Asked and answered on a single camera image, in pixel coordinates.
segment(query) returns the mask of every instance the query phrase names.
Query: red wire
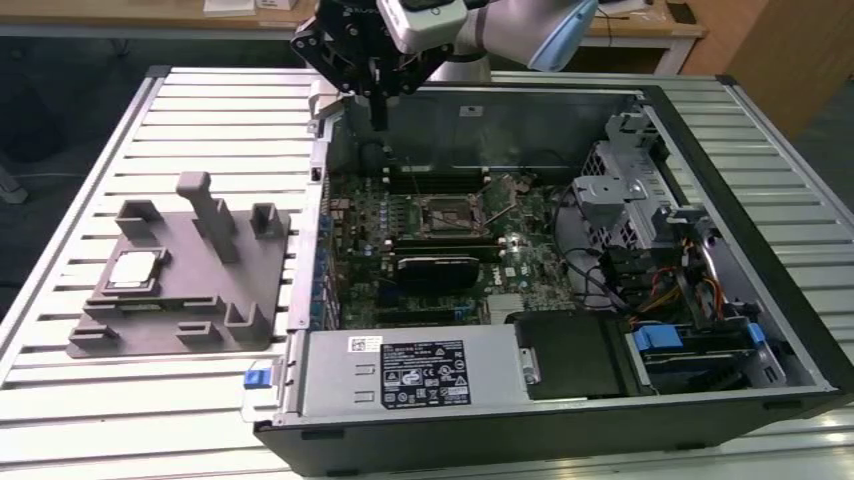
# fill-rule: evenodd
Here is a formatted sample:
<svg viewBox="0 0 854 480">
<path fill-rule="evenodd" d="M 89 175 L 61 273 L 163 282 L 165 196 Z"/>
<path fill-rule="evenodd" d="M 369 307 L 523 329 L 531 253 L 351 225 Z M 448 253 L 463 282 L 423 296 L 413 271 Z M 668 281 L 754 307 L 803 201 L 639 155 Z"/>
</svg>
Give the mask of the red wire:
<svg viewBox="0 0 854 480">
<path fill-rule="evenodd" d="M 658 290 L 658 279 L 664 272 L 670 272 L 675 267 L 662 268 L 655 275 L 652 275 L 652 292 L 650 293 L 650 297 L 655 296 L 655 290 Z"/>
</svg>

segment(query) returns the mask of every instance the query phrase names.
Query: warning label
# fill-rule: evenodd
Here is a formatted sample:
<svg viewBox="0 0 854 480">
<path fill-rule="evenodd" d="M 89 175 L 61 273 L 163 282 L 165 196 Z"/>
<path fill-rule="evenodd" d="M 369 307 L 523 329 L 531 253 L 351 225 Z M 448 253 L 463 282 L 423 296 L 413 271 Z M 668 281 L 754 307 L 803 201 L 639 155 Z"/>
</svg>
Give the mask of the warning label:
<svg viewBox="0 0 854 480">
<path fill-rule="evenodd" d="M 384 344 L 380 352 L 383 407 L 471 404 L 461 340 Z"/>
</svg>

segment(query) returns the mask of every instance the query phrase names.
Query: blue latch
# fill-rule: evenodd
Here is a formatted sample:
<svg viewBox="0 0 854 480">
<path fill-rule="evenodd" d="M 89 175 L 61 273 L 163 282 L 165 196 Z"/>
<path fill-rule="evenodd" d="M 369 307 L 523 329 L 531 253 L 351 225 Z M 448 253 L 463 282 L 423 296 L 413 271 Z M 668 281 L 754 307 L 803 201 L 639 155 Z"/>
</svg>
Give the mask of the blue latch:
<svg viewBox="0 0 854 480">
<path fill-rule="evenodd" d="M 247 370 L 243 374 L 243 388 L 247 390 L 257 390 L 261 388 L 272 388 L 272 372 L 269 368 L 259 368 Z"/>
<path fill-rule="evenodd" d="M 642 352 L 651 348 L 682 348 L 682 338 L 672 325 L 647 325 L 631 335 Z"/>
<path fill-rule="evenodd" d="M 764 332 L 762 331 L 762 327 L 758 323 L 747 324 L 747 332 L 750 333 L 750 339 L 752 340 L 754 346 L 759 346 L 764 343 Z"/>
</svg>

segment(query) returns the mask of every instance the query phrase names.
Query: motherboard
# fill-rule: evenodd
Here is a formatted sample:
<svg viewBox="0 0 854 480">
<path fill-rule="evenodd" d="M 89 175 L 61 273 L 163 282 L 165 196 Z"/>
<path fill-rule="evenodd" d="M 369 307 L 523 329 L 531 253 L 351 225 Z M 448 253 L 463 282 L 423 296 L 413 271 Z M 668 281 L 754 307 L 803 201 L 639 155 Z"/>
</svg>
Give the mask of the motherboard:
<svg viewBox="0 0 854 480">
<path fill-rule="evenodd" d="M 408 188 L 388 176 L 332 180 L 339 328 L 491 324 L 572 309 L 550 230 L 558 189 L 524 173 L 483 176 L 469 192 L 403 180 Z"/>
</svg>

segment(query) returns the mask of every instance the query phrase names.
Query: slotted metal surface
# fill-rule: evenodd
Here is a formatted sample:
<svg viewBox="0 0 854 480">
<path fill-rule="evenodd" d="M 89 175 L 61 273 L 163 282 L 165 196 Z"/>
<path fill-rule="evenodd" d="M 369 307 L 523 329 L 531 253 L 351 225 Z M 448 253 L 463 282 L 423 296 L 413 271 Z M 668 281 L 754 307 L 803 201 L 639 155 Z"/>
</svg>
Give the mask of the slotted metal surface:
<svg viewBox="0 0 854 480">
<path fill-rule="evenodd" d="M 147 80 L 0 330 L 2 478 L 129 479 L 297 476 L 240 416 L 241 373 L 265 352 L 72 360 L 64 352 L 97 281 L 121 202 L 189 210 L 172 191 L 208 170 L 232 210 L 272 201 L 301 224 L 313 76 L 304 70 L 173 69 Z M 774 139 L 736 91 L 708 78 L 496 74 L 500 82 L 658 83 L 694 130 L 812 305 L 854 355 L 854 235 L 848 214 Z M 692 186 L 676 172 L 688 198 Z M 299 256 L 295 235 L 288 251 Z M 289 303 L 295 259 L 279 304 Z M 284 324 L 283 312 L 277 319 Z M 771 425 L 718 448 L 395 474 L 415 478 L 842 478 L 854 470 L 854 410 Z"/>
</svg>

